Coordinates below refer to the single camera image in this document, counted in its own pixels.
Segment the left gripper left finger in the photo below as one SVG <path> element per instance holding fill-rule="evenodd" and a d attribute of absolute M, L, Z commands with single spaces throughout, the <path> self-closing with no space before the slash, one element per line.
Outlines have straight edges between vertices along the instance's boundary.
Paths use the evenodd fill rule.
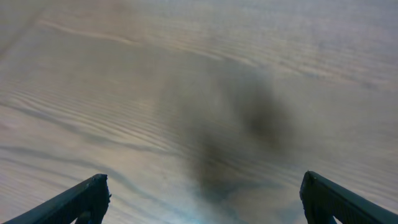
<path fill-rule="evenodd" d="M 111 194 L 106 174 L 96 174 L 4 224 L 101 224 Z"/>

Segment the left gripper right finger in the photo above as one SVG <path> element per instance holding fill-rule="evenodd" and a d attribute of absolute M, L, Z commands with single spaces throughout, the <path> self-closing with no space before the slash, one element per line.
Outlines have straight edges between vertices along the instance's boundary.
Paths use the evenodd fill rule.
<path fill-rule="evenodd" d="M 397 224 L 397 214 L 314 171 L 306 171 L 300 199 L 308 224 Z"/>

